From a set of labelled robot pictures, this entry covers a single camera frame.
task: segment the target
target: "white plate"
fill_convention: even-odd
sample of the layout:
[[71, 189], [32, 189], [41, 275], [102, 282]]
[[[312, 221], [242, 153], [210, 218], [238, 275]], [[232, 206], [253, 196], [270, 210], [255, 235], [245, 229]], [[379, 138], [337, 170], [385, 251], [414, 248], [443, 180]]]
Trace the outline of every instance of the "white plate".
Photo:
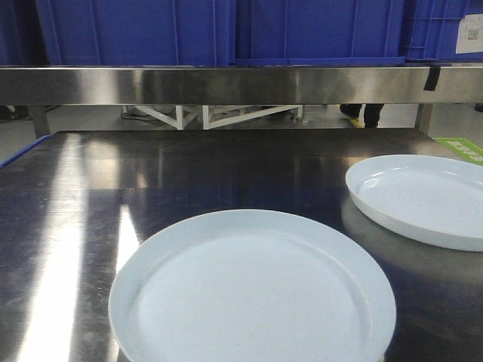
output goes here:
[[133, 362], [374, 362], [395, 301], [379, 265], [339, 232], [230, 210], [143, 243], [114, 280], [109, 320]]
[[483, 251], [483, 167], [448, 158], [391, 155], [349, 168], [354, 204], [380, 225], [423, 243]]

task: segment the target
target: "stainless steel shelf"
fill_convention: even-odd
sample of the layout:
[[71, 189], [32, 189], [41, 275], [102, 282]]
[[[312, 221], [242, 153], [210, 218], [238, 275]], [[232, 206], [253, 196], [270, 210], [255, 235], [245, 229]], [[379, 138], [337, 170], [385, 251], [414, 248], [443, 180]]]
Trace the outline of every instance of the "stainless steel shelf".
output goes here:
[[481, 103], [483, 63], [225, 69], [4, 67], [0, 84], [0, 104], [26, 106]]

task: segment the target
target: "black shoe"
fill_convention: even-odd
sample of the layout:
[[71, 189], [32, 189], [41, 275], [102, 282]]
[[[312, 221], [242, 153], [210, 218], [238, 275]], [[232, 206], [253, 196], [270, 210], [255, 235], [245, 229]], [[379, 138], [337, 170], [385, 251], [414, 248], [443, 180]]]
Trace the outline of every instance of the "black shoe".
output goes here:
[[359, 110], [354, 109], [354, 107], [351, 107], [350, 104], [341, 104], [339, 106], [340, 111], [344, 115], [348, 115], [350, 118], [358, 118], [359, 117]]

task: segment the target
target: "stainless steel table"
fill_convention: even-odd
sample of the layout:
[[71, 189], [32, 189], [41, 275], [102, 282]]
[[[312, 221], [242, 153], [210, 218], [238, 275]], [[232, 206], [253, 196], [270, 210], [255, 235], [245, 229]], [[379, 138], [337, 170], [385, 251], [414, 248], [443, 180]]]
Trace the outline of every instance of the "stainless steel table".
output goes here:
[[306, 216], [371, 253], [397, 301], [388, 362], [483, 360], [483, 254], [395, 235], [348, 199], [349, 166], [395, 153], [453, 157], [412, 129], [53, 135], [0, 171], [0, 360], [125, 360], [116, 269], [158, 230], [232, 208]]

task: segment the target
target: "blue plastic crate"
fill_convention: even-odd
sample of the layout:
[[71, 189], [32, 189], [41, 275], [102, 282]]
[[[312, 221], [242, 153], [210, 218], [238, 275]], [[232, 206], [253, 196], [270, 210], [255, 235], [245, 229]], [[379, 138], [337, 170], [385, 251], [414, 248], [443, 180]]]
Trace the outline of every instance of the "blue plastic crate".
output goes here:
[[0, 8], [0, 65], [46, 64], [34, 0], [4, 0]]
[[59, 65], [227, 66], [234, 0], [36, 0]]
[[[483, 0], [406, 0], [401, 52], [413, 61], [483, 60], [483, 52], [457, 54], [461, 20], [483, 14]], [[483, 37], [476, 29], [475, 37]]]
[[403, 63], [404, 0], [238, 0], [237, 65]]

